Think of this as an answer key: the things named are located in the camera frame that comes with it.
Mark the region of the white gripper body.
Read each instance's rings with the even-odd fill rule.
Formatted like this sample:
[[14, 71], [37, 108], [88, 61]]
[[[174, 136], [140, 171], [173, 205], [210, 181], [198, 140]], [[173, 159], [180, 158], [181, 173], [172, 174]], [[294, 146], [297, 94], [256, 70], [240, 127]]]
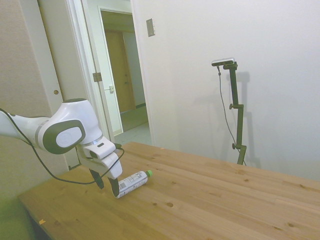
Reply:
[[80, 163], [101, 175], [116, 179], [123, 172], [115, 147], [78, 146], [76, 150]]

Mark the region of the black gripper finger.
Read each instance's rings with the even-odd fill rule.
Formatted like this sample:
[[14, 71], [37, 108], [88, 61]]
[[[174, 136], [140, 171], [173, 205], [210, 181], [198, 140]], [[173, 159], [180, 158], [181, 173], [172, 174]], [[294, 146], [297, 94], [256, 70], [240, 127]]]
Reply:
[[108, 178], [110, 185], [111, 185], [111, 190], [112, 193], [114, 195], [114, 197], [118, 197], [120, 194], [120, 187], [119, 187], [119, 181], [117, 178], [113, 179], [113, 178]]
[[97, 184], [97, 186], [100, 188], [100, 189], [103, 189], [104, 188], [104, 182], [100, 176], [100, 174], [92, 169], [89, 170], [95, 183]]

